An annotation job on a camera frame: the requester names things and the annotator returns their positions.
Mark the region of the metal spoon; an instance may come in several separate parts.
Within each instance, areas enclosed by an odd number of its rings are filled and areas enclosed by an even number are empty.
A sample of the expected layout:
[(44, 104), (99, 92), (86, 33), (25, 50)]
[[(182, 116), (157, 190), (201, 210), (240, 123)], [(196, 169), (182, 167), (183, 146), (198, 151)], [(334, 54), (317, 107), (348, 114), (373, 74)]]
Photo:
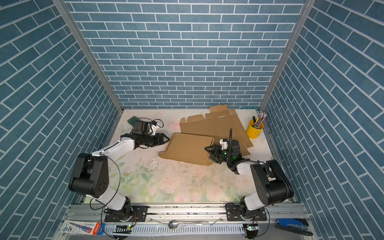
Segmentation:
[(218, 219), (217, 221), (215, 221), (215, 222), (210, 224), (208, 221), (177, 221), (177, 220), (171, 220), (171, 221), (166, 223), (166, 222), (161, 222), (161, 221), (158, 221), (158, 220), (155, 220), (155, 219), (150, 219), (151, 222), (167, 225), (169, 227), (169, 229), (171, 229), (171, 230), (177, 229), (179, 226), (203, 226), (203, 225), (212, 226), (213, 224), (215, 224), (219, 220), (221, 220), (221, 219)]

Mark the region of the blue black pliers tool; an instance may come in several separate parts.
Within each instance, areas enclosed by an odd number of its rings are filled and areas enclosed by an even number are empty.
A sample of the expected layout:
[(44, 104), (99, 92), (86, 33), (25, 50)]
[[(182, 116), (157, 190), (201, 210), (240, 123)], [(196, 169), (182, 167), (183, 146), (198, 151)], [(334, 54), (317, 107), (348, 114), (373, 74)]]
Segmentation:
[(305, 219), (276, 219), (275, 227), (303, 236), (313, 236), (313, 233), (309, 231), (309, 224)]

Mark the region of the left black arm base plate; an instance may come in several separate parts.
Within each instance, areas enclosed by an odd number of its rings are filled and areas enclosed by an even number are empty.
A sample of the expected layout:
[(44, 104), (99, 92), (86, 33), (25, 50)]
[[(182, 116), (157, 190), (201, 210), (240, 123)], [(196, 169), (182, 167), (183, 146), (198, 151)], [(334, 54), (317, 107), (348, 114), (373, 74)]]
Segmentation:
[(104, 221), (105, 222), (145, 222), (148, 206), (125, 206), (122, 210), (115, 211), (110, 209), (105, 209), (104, 214), (106, 214)]

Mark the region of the green rectangular sponge block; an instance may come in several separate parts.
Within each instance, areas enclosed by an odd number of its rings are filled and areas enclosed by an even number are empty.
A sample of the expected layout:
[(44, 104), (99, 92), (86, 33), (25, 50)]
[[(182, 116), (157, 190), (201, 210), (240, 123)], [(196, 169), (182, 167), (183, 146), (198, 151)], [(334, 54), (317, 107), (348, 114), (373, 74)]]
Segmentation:
[(138, 120), (138, 118), (136, 117), (136, 116), (133, 116), (133, 117), (131, 117), (131, 118), (129, 118), (128, 120), (127, 120), (127, 123), (130, 125), (130, 126), (132, 126), (132, 127), (134, 127), (135, 126), (135, 122)]

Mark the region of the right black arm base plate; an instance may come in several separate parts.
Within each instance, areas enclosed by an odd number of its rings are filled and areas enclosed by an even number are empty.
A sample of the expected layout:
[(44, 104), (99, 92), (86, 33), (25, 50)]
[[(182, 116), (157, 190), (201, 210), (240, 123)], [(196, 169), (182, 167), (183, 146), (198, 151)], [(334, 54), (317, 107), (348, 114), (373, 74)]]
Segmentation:
[(266, 211), (264, 208), (249, 211), (243, 204), (227, 203), (225, 204), (227, 221), (266, 221)]

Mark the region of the yellow pen cup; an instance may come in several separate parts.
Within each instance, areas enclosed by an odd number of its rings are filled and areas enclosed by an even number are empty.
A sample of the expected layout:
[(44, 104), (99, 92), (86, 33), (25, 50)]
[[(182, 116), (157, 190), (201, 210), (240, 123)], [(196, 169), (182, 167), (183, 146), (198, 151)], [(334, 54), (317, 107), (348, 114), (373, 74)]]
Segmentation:
[(250, 120), (246, 130), (246, 134), (250, 139), (256, 139), (262, 133), (263, 128), (264, 128), (264, 124), (261, 124), (260, 128), (255, 128), (254, 121)]

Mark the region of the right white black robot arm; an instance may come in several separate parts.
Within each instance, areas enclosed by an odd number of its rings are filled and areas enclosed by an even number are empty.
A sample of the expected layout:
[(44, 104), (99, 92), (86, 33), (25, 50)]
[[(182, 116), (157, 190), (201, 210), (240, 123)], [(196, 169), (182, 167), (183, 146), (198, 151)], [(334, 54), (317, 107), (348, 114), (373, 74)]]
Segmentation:
[(205, 151), (214, 163), (226, 163), (233, 173), (253, 178), (256, 191), (241, 198), (239, 204), (241, 215), (245, 219), (254, 218), (264, 207), (294, 196), (293, 187), (278, 161), (261, 162), (243, 158), (237, 140), (220, 140), (218, 145), (205, 147)]

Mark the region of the white blue product package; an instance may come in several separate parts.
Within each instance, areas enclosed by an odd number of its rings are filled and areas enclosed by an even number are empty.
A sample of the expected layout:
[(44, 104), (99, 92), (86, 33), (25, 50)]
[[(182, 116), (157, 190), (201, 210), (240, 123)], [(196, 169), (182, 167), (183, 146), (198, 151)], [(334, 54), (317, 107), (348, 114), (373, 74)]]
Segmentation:
[(65, 221), (61, 226), (59, 232), (74, 235), (100, 236), (103, 234), (102, 227), (105, 227), (105, 224), (79, 221)]

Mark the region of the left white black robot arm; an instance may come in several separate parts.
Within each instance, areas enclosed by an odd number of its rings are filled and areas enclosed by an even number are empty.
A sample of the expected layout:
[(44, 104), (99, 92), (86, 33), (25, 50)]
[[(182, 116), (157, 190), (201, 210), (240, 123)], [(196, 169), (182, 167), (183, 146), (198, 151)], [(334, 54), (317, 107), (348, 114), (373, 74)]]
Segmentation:
[(84, 196), (90, 196), (103, 204), (107, 216), (116, 221), (127, 222), (134, 219), (131, 200), (118, 193), (109, 184), (109, 162), (118, 166), (117, 159), (137, 148), (148, 149), (164, 145), (170, 138), (158, 133), (164, 125), (160, 119), (138, 118), (130, 133), (109, 146), (91, 154), (77, 156), (69, 181), (69, 190)]

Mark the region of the pens in cup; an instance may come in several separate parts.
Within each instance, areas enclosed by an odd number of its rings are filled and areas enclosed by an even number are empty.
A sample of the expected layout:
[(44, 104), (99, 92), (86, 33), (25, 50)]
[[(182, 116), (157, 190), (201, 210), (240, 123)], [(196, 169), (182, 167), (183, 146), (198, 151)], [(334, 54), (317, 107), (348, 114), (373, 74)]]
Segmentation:
[(260, 112), (260, 116), (257, 119), (255, 116), (253, 116), (253, 124), (254, 124), (253, 127), (255, 129), (260, 129), (266, 117), (267, 117), (267, 114), (263, 112)]

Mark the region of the cardboard box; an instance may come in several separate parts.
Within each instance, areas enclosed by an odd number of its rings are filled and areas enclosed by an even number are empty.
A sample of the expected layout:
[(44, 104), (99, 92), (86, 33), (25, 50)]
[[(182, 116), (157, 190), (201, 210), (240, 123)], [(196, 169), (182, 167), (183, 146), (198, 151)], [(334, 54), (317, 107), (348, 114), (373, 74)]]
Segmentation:
[(233, 130), (232, 139), (239, 142), (242, 155), (251, 154), (248, 149), (253, 147), (253, 144), (236, 111), (229, 110), (227, 105), (210, 107), (210, 113), (205, 115), (182, 118), (180, 128), (183, 134), (213, 137), (215, 144), (218, 144), (221, 139), (229, 139), (230, 130)]
[(210, 147), (213, 142), (213, 137), (175, 133), (166, 150), (158, 155), (162, 159), (211, 166), (214, 162), (209, 159), (205, 147)]

